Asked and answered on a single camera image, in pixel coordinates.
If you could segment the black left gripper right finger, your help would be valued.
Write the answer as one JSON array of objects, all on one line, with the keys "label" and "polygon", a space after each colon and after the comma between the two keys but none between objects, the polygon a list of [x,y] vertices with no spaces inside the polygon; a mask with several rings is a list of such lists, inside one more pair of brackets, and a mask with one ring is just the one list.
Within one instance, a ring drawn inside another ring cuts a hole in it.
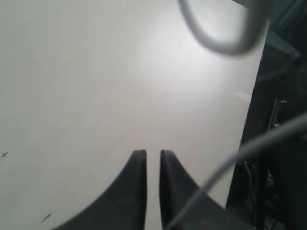
[{"label": "black left gripper right finger", "polygon": [[[160,155],[160,212],[163,229],[171,224],[199,186],[191,178],[175,153],[162,150]],[[189,206],[188,212],[172,230],[252,230],[251,225],[239,220],[222,208],[204,192]]]}]

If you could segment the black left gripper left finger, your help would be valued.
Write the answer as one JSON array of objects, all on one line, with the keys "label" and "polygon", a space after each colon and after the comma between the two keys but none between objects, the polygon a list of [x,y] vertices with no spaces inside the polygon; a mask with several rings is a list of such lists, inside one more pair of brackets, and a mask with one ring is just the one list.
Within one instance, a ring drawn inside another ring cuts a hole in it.
[{"label": "black left gripper left finger", "polygon": [[98,199],[58,230],[143,230],[146,217],[146,151],[132,152]]}]

